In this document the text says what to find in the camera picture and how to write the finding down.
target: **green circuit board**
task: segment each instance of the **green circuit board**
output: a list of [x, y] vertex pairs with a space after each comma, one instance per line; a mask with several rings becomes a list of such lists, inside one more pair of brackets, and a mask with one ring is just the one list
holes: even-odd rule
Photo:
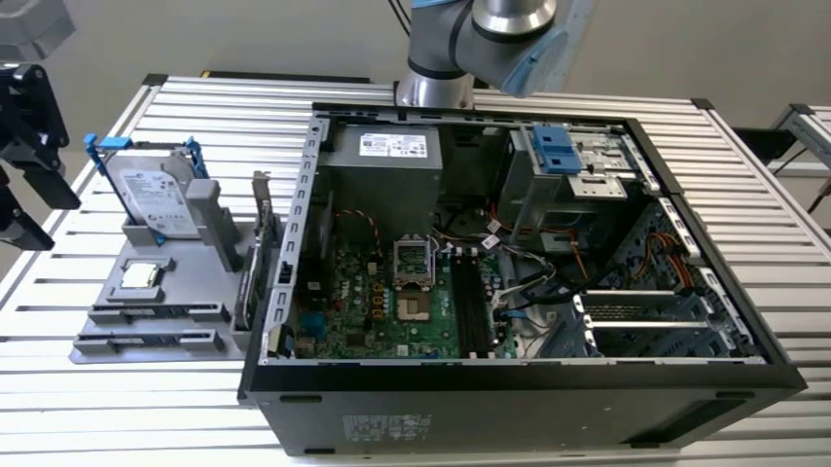
[[[403, 320], [399, 318], [405, 313], [398, 309], [399, 294], [413, 295], [421, 291], [395, 290], [393, 262], [377, 263], [377, 274], [370, 274], [367, 264], [375, 260], [373, 251], [345, 246], [335, 255], [331, 306], [325, 314], [325, 337], [315, 345], [317, 358], [459, 358], [450, 257], [437, 257], [435, 284], [423, 292], [429, 317]], [[493, 283], [497, 277], [502, 280], [495, 257], [483, 256], [479, 268], [483, 281], [487, 278]], [[507, 340], [494, 351], [498, 358], [515, 357], [514, 341]]]

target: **red wire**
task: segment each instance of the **red wire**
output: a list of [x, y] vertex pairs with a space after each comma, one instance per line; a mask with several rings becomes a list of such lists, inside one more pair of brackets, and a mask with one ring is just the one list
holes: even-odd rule
[[378, 231], [378, 226], [375, 225], [373, 218], [359, 209], [342, 209], [335, 213], [335, 217], [341, 217], [343, 214], [355, 214], [367, 219], [367, 222], [373, 227], [373, 234], [375, 235], [375, 249], [378, 250], [378, 257], [383, 258], [385, 255], [381, 250], [381, 232]]

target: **wire bundle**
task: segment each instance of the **wire bundle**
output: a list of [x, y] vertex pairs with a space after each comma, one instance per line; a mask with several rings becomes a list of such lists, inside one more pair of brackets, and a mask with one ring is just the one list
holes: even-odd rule
[[[511, 224], [503, 224], [503, 222], [497, 217], [497, 204], [491, 203], [491, 220], [494, 220], [502, 229], [509, 232], [514, 232], [514, 226]], [[574, 259], [577, 260], [577, 264], [581, 266], [581, 272], [583, 272], [583, 278], [589, 280], [589, 272], [586, 271], [586, 266], [583, 265], [583, 258], [581, 258], [581, 250], [578, 249], [578, 241], [577, 241], [577, 229], [542, 229], [543, 232], [549, 232], [553, 234], [569, 234], [571, 236], [571, 251], [574, 252]]]
[[687, 267], [681, 261], [681, 257], [678, 256], [678, 254], [670, 251], [673, 246], [681, 245], [681, 242], [669, 233], [655, 232], [647, 235], [647, 241], [646, 241], [647, 251], [645, 253], [645, 261], [641, 267], [638, 268], [638, 270], [635, 271], [633, 278], [635, 279], [641, 278], [647, 272], [647, 268], [650, 267], [650, 260], [653, 258], [653, 241], [654, 240], [658, 240], [661, 242], [661, 246], [663, 247], [663, 251], [666, 252], [667, 259], [670, 261], [673, 269], [675, 269], [675, 273], [678, 274], [678, 278], [681, 280], [682, 285], [685, 287], [693, 287], [695, 285], [695, 282], [693, 281], [693, 275], [690, 275], [690, 272], [687, 271]]
[[355, 214], [357, 216], [362, 216], [365, 219], [367, 219], [367, 222], [370, 226], [373, 227], [373, 234], [375, 235], [375, 250], [378, 251], [378, 257], [383, 258], [385, 255], [381, 250], [381, 232], [378, 231], [378, 226], [375, 225], [375, 221], [373, 220], [371, 216], [369, 216], [359, 209], [343, 209], [335, 213], [335, 217], [341, 217], [345, 214]]

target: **sticker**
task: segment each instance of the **sticker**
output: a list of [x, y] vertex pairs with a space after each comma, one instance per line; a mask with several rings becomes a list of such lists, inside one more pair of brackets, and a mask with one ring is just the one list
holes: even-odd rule
[[427, 136], [423, 134], [362, 135], [362, 156], [377, 158], [419, 158], [427, 159]]
[[499, 223], [497, 219], [494, 219], [489, 224], [489, 231], [491, 232], [491, 234], [495, 234], [502, 227], [503, 225]]
[[162, 170], [122, 170], [119, 176], [147, 227], [166, 236], [196, 235], [179, 184]]
[[343, 415], [346, 438], [354, 443], [425, 441], [433, 414]]
[[482, 240], [482, 246], [485, 246], [489, 250], [497, 246], [499, 243], [499, 237], [495, 235], [489, 235], [489, 237]]

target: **aluminum workbench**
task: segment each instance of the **aluminum workbench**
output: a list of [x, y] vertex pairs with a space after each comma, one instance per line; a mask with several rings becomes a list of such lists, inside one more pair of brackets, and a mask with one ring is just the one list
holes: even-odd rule
[[[255, 215], [250, 177], [271, 172], [286, 214], [314, 101], [387, 104], [390, 86], [168, 78], [146, 85], [111, 135], [204, 146], [222, 203]], [[673, 453], [577, 458], [561, 454], [351, 458], [353, 464], [557, 464], [675, 467], [831, 465], [831, 245], [718, 114], [691, 100], [490, 90], [483, 111], [638, 118], [809, 390]], [[0, 285], [0, 458], [12, 465], [311, 463], [279, 449], [261, 412], [236, 405], [242, 362], [75, 366], [67, 355], [86, 308], [123, 246], [123, 210], [88, 166], [74, 184], [83, 207], [46, 228], [52, 252], [24, 253]]]
[[831, 107], [791, 104], [774, 128], [791, 131], [819, 161], [831, 167]]

